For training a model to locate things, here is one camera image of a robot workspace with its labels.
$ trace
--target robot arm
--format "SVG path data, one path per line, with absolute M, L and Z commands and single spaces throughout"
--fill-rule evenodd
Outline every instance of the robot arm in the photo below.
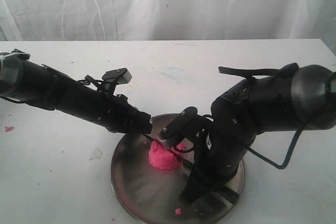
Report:
M 158 135 L 166 149 L 184 138 L 194 144 L 194 164 L 185 165 L 191 167 L 191 173 L 180 196 L 188 205 L 211 190 L 235 204 L 239 195 L 225 184 L 236 175 L 247 151 L 284 169 L 303 130 L 327 130 L 336 125 L 336 73 L 322 66 L 299 68 L 293 63 L 279 70 L 220 67 L 219 71 L 245 80 L 212 103 L 212 115 L 197 115 L 197 109 L 189 107 Z M 269 77 L 256 79 L 256 75 Z M 296 131 L 280 165 L 250 147 L 258 134 L 272 131 Z
M 101 81 L 90 76 L 76 81 L 51 67 L 30 62 L 29 57 L 17 49 L 11 54 L 0 54 L 1 98 L 44 110 L 59 110 L 111 132 L 151 132 L 150 115 L 129 105 L 124 95 L 113 95 L 118 84 L 132 78 L 126 68 L 106 72 Z M 87 87 L 91 83 L 97 90 Z

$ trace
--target pink dough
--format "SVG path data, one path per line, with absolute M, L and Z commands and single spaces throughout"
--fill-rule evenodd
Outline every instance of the pink dough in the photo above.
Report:
M 180 143 L 176 146 L 178 149 L 183 149 L 183 144 Z M 151 148 L 149 150 L 149 163 L 158 169 L 174 169 L 178 167 L 181 162 L 177 160 L 174 154 L 167 151 L 161 144 L 156 141 L 152 142 Z

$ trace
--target pink crumb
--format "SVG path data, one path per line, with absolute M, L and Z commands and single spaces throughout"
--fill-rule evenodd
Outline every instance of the pink crumb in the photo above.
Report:
M 180 143 L 176 147 L 178 149 L 182 149 L 183 146 L 184 145 Z M 181 164 L 181 162 L 177 160 L 174 154 L 166 150 L 161 144 L 159 144 L 156 141 L 152 142 L 151 148 L 149 150 L 149 163 L 153 167 L 162 169 L 162 170 L 174 169 Z
M 14 128 L 15 127 L 13 126 L 10 126 L 10 127 L 5 126 L 5 132 L 12 131 Z

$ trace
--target white curtain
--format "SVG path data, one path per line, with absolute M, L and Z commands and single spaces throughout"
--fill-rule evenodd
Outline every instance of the white curtain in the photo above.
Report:
M 0 40 L 321 38 L 336 0 L 0 0 Z

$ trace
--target stainless steel plate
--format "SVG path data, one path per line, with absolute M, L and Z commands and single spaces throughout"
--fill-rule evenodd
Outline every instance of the stainless steel plate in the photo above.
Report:
M 175 117 L 176 114 L 153 117 L 151 136 L 156 137 Z M 200 198 L 191 207 L 180 203 L 179 195 L 189 172 L 183 166 L 174 170 L 152 167 L 148 158 L 150 144 L 141 134 L 126 134 L 113 154 L 112 187 L 118 201 L 130 215 L 147 224 L 210 224 L 229 213 L 233 205 L 217 193 Z M 193 153 L 184 157 L 193 161 Z M 227 186 L 240 194 L 244 181 L 244 165 L 241 163 L 237 175 Z M 180 215 L 175 213 L 177 208 L 181 209 Z

